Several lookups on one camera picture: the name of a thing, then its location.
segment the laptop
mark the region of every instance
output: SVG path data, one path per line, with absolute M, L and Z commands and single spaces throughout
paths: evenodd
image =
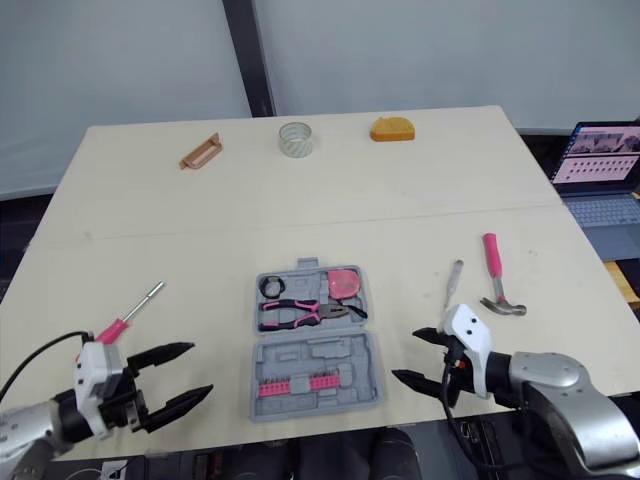
M 640 122 L 581 122 L 551 183 L 603 261 L 640 257 Z

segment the pliers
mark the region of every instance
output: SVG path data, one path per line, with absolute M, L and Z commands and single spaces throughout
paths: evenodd
M 276 300 L 275 302 L 267 302 L 260 304 L 260 310 L 267 312 L 279 308 L 295 308 L 304 310 L 309 315 L 304 315 L 290 322 L 285 323 L 261 323 L 258 330 L 261 332 L 272 332 L 274 330 L 293 330 L 294 328 L 308 325 L 313 327 L 319 325 L 325 318 L 337 318 L 348 315 L 351 311 L 348 307 L 342 305 L 321 304 L 317 300 Z

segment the pink bit holder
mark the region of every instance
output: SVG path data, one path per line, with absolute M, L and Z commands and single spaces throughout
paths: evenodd
M 309 380 L 312 392 L 327 388 L 338 388 L 340 386 L 340 375 L 321 375 L 311 377 Z M 283 382 L 261 383 L 258 395 L 260 397 L 272 397 L 275 395 L 290 395 L 291 383 L 289 380 Z

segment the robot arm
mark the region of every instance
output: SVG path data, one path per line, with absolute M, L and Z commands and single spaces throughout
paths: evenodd
M 74 389 L 0 413 L 0 480 L 40 479 L 53 458 L 86 438 L 106 438 L 114 427 L 126 425 L 133 432 L 153 432 L 185 415 L 213 385 L 185 392 L 150 413 L 135 378 L 141 369 L 173 360 L 193 346 L 163 345 L 129 357 L 123 366 L 115 345 L 85 343 L 74 365 Z
M 489 329 L 466 305 L 445 313 L 438 329 L 414 335 L 447 348 L 449 407 L 461 390 L 535 413 L 549 427 L 574 475 L 640 478 L 640 443 L 626 416 L 591 384 L 578 361 L 556 353 L 492 352 Z M 394 375 L 413 390 L 441 399 L 442 384 L 410 370 Z

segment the copper bracket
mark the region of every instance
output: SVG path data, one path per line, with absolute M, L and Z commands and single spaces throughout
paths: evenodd
M 180 169 L 198 169 L 222 151 L 222 143 L 217 133 L 207 138 L 189 155 L 180 160 Z

